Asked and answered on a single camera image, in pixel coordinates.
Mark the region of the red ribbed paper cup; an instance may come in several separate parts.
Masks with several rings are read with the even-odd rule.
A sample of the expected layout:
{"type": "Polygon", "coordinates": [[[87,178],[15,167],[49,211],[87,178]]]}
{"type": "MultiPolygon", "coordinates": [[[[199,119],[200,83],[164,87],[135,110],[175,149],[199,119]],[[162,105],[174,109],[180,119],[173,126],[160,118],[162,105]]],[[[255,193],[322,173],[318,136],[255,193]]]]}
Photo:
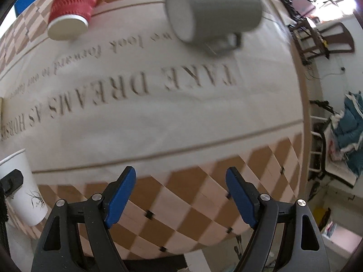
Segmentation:
{"type": "Polygon", "coordinates": [[[68,41],[84,34],[89,27],[97,0],[53,0],[47,26],[48,37],[68,41]]]}

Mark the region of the checkered beige table mat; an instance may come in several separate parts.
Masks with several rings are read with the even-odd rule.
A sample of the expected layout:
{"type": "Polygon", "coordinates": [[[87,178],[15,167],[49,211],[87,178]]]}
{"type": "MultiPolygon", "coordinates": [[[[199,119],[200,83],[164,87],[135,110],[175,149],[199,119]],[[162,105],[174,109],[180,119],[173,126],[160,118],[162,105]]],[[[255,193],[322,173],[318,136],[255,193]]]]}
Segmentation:
{"type": "Polygon", "coordinates": [[[221,58],[180,42],[163,0],[100,0],[73,42],[48,37],[51,3],[33,2],[1,37],[1,157],[25,149],[47,214],[133,166],[111,235],[123,258],[157,258],[248,230],[228,198],[231,166],[274,199],[298,197],[303,74],[276,1],[221,58]]]}

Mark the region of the white paper cup black calligraphy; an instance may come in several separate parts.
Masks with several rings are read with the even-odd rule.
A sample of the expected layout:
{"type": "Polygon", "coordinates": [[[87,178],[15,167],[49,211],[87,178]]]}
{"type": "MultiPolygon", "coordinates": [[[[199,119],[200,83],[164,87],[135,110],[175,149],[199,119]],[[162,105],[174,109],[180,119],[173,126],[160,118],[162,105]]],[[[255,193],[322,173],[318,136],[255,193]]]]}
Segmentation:
{"type": "Polygon", "coordinates": [[[45,218],[48,208],[31,172],[25,149],[1,160],[1,179],[13,170],[19,170],[23,179],[8,202],[24,224],[34,227],[45,218]]]}

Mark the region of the teal blanket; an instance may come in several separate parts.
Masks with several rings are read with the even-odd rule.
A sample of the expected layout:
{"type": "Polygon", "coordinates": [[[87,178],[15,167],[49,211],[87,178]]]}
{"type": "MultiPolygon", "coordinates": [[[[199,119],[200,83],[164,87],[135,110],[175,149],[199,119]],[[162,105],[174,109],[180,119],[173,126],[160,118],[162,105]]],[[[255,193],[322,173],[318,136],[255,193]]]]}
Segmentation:
{"type": "Polygon", "coordinates": [[[345,95],[344,110],[330,117],[332,145],[330,158],[344,161],[360,177],[362,174],[362,93],[345,95]]]}

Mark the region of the grey ribbed mug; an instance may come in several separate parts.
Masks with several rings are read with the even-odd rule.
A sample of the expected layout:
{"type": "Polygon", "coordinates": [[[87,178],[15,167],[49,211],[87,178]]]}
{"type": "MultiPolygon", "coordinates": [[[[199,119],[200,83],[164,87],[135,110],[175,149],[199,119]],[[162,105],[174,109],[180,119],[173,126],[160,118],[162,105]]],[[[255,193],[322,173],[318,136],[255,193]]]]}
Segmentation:
{"type": "Polygon", "coordinates": [[[172,31],[182,42],[222,56],[242,45],[263,16],[261,0],[164,0],[172,31]]]}

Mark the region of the dark wooden side chair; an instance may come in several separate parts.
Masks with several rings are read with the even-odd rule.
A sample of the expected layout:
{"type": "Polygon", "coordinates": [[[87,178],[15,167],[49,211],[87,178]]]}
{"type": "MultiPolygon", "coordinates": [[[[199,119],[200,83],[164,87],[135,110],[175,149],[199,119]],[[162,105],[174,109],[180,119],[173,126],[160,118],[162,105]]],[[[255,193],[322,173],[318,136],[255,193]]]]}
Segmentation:
{"type": "Polygon", "coordinates": [[[302,18],[295,26],[288,26],[303,66],[311,64],[318,57],[338,53],[354,53],[355,43],[348,28],[336,22],[324,29],[312,27],[307,18],[302,18]]]}

